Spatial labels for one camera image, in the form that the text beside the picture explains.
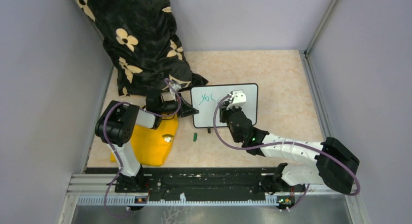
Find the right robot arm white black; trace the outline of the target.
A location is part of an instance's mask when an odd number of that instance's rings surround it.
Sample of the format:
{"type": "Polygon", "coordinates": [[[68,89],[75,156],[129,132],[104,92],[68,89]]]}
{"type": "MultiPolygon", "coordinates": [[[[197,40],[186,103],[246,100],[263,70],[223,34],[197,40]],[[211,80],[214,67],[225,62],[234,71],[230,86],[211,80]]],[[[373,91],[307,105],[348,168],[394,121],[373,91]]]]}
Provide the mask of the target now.
{"type": "Polygon", "coordinates": [[[360,161],[338,139],[327,137],[320,142],[298,141],[260,130],[253,126],[242,108],[232,106],[227,97],[218,102],[214,116],[226,124],[233,141],[241,143],[240,147],[233,146],[218,136],[225,146],[251,155],[295,162],[277,166],[273,180],[279,191],[297,185],[319,184],[344,195],[359,194],[361,187],[356,173],[360,161]]]}

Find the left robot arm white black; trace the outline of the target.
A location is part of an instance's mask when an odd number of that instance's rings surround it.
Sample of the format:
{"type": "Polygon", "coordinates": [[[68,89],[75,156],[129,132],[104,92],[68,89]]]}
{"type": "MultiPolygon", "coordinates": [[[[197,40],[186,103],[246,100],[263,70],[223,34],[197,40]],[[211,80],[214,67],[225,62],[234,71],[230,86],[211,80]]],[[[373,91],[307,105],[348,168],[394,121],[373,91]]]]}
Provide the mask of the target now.
{"type": "Polygon", "coordinates": [[[142,166],[132,148],[135,126],[155,130],[168,117],[184,118],[199,113],[181,94],[173,96],[174,100],[166,101],[159,90],[152,89],[146,96],[144,109],[127,102],[111,101],[98,119],[95,135],[108,145],[119,167],[115,192],[141,192],[146,185],[142,166]]]}

